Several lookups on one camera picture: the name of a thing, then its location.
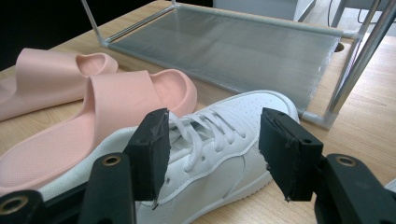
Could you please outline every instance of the white shoelace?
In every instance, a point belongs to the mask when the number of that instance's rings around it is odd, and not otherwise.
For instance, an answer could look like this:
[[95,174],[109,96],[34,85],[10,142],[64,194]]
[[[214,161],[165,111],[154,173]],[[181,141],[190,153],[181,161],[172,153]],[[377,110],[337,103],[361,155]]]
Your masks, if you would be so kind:
[[[224,108],[217,107],[212,107],[196,114],[184,116],[183,119],[190,119],[188,122],[180,120],[173,113],[169,114],[169,120],[177,127],[177,130],[175,130],[174,133],[170,133],[171,144],[181,136],[192,146],[188,163],[184,167],[186,172],[189,172],[192,169],[193,165],[199,160],[202,154],[204,147],[204,140],[202,137],[205,139],[213,138],[214,149],[217,152],[222,151],[225,146],[224,136],[229,144],[232,144],[235,141],[235,133],[242,138],[246,137],[245,128],[237,121],[237,119],[226,120],[224,117],[229,118],[230,114],[227,113]],[[196,131],[196,128],[191,125],[192,122],[198,123],[205,128],[206,131]]]

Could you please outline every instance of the pink slipper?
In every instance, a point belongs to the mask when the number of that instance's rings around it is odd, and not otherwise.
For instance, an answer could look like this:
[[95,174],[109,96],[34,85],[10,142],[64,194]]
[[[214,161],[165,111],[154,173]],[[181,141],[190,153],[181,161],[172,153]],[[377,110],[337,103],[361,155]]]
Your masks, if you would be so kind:
[[88,76],[116,73],[117,68],[117,62],[104,53],[24,49],[15,76],[0,80],[0,121],[81,100]]
[[0,158],[0,196],[39,189],[82,161],[108,135],[139,125],[153,110],[167,107],[182,117],[196,102],[195,86],[177,70],[88,77],[83,106],[73,118],[28,138]]

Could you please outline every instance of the shoe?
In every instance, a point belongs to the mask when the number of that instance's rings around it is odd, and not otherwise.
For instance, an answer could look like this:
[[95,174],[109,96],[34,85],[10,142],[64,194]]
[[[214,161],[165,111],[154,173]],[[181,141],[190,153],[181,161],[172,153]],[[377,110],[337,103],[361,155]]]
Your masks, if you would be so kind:
[[[291,100],[274,91],[239,94],[182,119],[170,114],[171,156],[159,205],[152,210],[153,202],[138,203],[137,223],[190,223],[267,185],[272,177],[259,151],[263,107],[299,120]],[[122,152],[135,130],[111,134],[86,160],[40,189],[45,200],[86,182],[92,163]]]
[[119,65],[109,55],[77,55],[23,49],[13,77],[0,80],[0,121],[54,105],[81,100],[89,76],[113,74]]
[[88,78],[81,110],[71,119],[37,133],[0,158],[0,196],[39,189],[73,168],[110,134],[137,126],[152,110],[167,107],[190,114],[197,102],[192,81],[167,69],[101,74]]

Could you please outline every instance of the light wood surface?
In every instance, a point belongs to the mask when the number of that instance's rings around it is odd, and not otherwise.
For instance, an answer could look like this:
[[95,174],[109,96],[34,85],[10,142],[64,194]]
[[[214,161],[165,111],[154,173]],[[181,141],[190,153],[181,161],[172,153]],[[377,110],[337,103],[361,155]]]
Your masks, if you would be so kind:
[[[105,24],[101,31],[104,36],[113,35],[163,8],[164,4],[167,3],[155,2],[139,8]],[[348,48],[348,41],[343,41]],[[120,72],[148,70],[155,73],[163,70],[158,65],[100,47],[93,31],[77,36],[54,49],[78,54],[105,52],[118,61]],[[337,54],[334,54],[336,56],[332,59],[330,70],[321,81],[317,95],[308,107],[309,110],[317,112],[326,105],[324,101],[326,98],[329,99],[333,79],[338,78],[337,73],[342,66],[337,64],[343,61],[346,51]],[[396,38],[385,37],[332,128],[326,131],[302,120],[302,125],[324,143],[324,155],[343,153],[356,157],[372,170],[382,184],[396,178],[395,60]],[[0,78],[14,74],[13,66],[2,71]],[[194,80],[194,83],[198,90],[196,109],[233,95],[201,81]],[[1,121],[0,155],[23,139],[73,116],[80,108],[81,101],[78,101]],[[314,199],[308,203],[286,203],[273,181],[256,194],[212,211],[194,223],[315,223],[313,202]]]

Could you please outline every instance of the wooden floor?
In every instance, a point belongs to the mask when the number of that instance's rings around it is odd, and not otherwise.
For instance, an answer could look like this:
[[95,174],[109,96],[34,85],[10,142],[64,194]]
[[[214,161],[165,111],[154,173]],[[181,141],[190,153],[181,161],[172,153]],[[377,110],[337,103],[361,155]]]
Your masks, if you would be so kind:
[[[315,6],[312,8],[312,10],[306,16],[304,22],[327,25],[330,2],[331,2],[331,0],[317,0]],[[332,6],[331,6],[331,10],[330,10],[330,24],[332,24],[332,18],[335,15],[335,11],[336,11],[339,3],[340,3],[340,0],[332,0]],[[356,9],[356,8],[346,8],[346,10],[344,11],[344,14],[340,20],[338,27],[341,29],[358,31],[359,28],[361,27],[361,25],[358,22],[359,11],[360,10]],[[361,12],[359,21],[364,21],[366,14],[367,14],[367,10],[363,10]],[[375,16],[373,17],[372,22],[376,22],[378,20],[378,18],[380,17],[380,15],[381,15],[381,12],[376,12]],[[373,24],[370,25],[368,32],[370,33],[373,30],[373,28],[374,28],[374,25]],[[390,27],[390,29],[387,32],[387,35],[396,36],[396,24],[395,23],[393,23],[393,25]]]

